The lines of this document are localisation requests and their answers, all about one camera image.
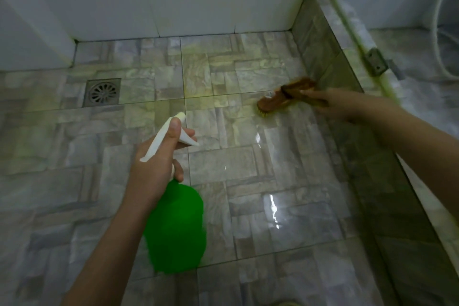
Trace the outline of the person's left hand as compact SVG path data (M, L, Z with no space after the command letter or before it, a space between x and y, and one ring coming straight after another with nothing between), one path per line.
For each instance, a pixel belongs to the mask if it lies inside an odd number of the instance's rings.
M180 119L182 114L174 117ZM181 126L180 148L168 149L168 129L172 118L163 124L156 135L138 147L131 166L123 205L150 211L158 203L172 179L178 182L184 180L183 168L174 158L174 152L196 144L197 139L194 137L193 129Z

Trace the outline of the person's right hand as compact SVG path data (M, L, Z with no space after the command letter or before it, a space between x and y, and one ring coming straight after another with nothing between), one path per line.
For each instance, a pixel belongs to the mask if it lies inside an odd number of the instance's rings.
M332 108L329 110L317 110L319 113L329 118L350 123L362 121L363 106L368 98L365 94L336 88L326 91L330 94Z

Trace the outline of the brown wooden scrub brush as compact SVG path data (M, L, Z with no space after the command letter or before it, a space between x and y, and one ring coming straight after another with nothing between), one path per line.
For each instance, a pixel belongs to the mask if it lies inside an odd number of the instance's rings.
M316 84L312 79L301 77L267 93L257 101L256 108L262 115L267 115L296 102L303 102L313 107L328 107L325 100L310 98L302 93L303 91L313 91L315 86Z

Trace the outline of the green spray bottle white trigger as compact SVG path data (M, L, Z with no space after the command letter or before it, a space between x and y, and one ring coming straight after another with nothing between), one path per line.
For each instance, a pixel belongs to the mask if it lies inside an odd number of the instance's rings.
M168 185L144 230L148 256L156 273L176 274L197 268L207 244L203 199L175 175L176 167L172 164Z

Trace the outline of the person's left forearm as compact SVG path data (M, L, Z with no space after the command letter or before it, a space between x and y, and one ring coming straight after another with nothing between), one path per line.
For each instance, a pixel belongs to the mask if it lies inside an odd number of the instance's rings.
M123 203L60 306L120 306L152 206Z

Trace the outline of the person's right forearm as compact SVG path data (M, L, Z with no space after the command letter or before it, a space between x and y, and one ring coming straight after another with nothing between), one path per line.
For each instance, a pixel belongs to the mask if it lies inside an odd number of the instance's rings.
M365 97L362 119L459 221L459 140L387 98Z

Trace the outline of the metal door hinge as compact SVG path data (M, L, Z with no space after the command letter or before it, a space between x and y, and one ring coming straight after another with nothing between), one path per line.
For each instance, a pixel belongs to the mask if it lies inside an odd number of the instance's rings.
M392 59L386 59L379 48L372 47L364 54L364 60L370 68L371 76L381 77L387 71L392 71L395 77L402 81L406 78L398 65Z

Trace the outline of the metal floor drain cover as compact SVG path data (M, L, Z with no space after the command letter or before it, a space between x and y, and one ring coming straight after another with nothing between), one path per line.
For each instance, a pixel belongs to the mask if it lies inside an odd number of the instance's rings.
M85 86L83 107L117 105L120 96L120 78L88 80Z

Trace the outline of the tiled shower curb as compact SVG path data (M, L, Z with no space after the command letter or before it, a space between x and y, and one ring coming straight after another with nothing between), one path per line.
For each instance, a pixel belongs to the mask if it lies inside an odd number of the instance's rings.
M330 0L303 0L292 26L321 89L363 92L345 50L352 41ZM417 113L408 91L401 106ZM361 212L363 245L385 305L459 306L459 224L369 128L328 121Z

